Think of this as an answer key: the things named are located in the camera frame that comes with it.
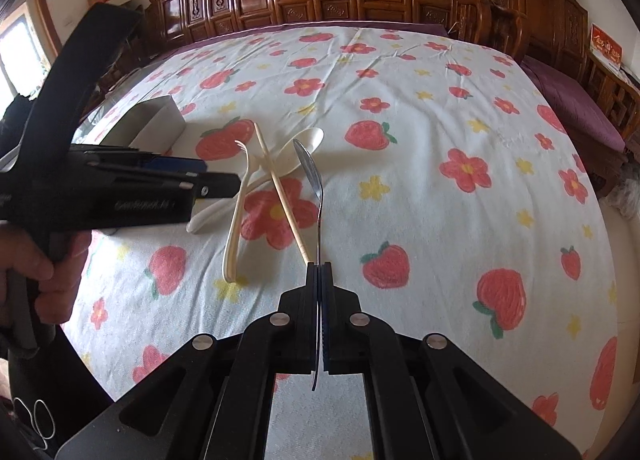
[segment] purple seat cushion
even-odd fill
[[[624,151],[625,141],[618,130],[578,81],[528,55],[524,56],[520,66],[555,111],[560,122],[591,135],[594,140],[612,150]]]

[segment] chopstick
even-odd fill
[[[282,204],[282,209],[284,210],[284,214],[287,216],[287,220],[289,221],[289,225],[291,227],[291,232],[293,232],[293,237],[296,239],[296,243],[298,244],[298,249],[300,250],[300,254],[302,254],[302,259],[305,262],[305,266],[311,260],[309,259],[308,252],[306,252],[305,243],[302,240],[302,236],[300,236],[300,230],[298,229],[298,223],[296,222],[296,217],[293,215],[293,211],[291,209],[291,205],[289,204],[289,199],[287,199],[287,195],[280,183],[280,177],[278,177],[275,169],[273,167],[273,161],[271,160],[271,155],[269,150],[267,149],[267,145],[264,143],[264,139],[262,138],[262,132],[260,131],[260,127],[256,122],[254,122],[255,126],[255,134],[258,136],[258,142],[260,142],[260,147],[262,148],[262,154],[264,155],[264,163],[267,166],[267,170],[271,174],[271,179],[273,180],[273,185],[276,186],[276,191],[278,196],[280,197],[280,202]]]

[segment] metal screw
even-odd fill
[[[431,334],[427,337],[427,345],[434,350],[442,350],[447,346],[447,338],[440,334]]]
[[[289,314],[285,314],[284,312],[276,312],[275,314],[271,314],[269,318],[269,322],[274,326],[286,326],[291,321]]]
[[[207,350],[213,346],[213,339],[210,335],[196,335],[193,341],[191,341],[191,345],[193,345],[196,350]]]
[[[367,314],[357,312],[355,314],[351,314],[349,321],[351,321],[351,324],[354,326],[366,326],[369,324],[369,316]]]

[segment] hand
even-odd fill
[[[10,268],[40,282],[40,295],[35,302],[40,321],[44,324],[69,321],[90,244],[90,231],[76,233],[66,258],[53,265],[23,229],[0,225],[0,326],[11,324],[6,305],[6,271]]]

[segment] strawberry print tablecloth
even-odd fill
[[[244,173],[234,140],[276,151],[319,126],[323,253],[337,284],[402,334],[442,332],[580,451],[616,358],[614,273],[584,167],[508,56],[376,28],[247,33],[169,58],[90,134],[170,94],[187,127],[172,148]],[[310,249],[317,207],[283,180]],[[198,332],[223,338],[276,310],[305,269],[273,185],[244,205],[238,281],[222,278],[234,202],[201,235],[184,225],[94,233],[65,332],[113,397]],[[267,457],[370,458],[362,380],[278,375]]]

